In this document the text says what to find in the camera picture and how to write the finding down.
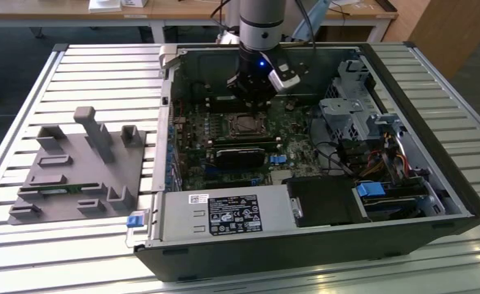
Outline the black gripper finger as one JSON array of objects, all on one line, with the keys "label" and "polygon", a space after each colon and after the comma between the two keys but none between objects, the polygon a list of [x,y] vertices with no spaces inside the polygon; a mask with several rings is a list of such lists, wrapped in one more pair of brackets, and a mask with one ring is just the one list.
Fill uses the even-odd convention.
[{"label": "black gripper finger", "polygon": [[271,107],[271,99],[278,95],[275,87],[268,79],[262,79],[256,85],[255,111],[267,111]]},{"label": "black gripper finger", "polygon": [[242,84],[242,81],[238,77],[232,77],[227,80],[227,89],[248,108],[254,108],[254,99],[251,93],[248,88]]}]

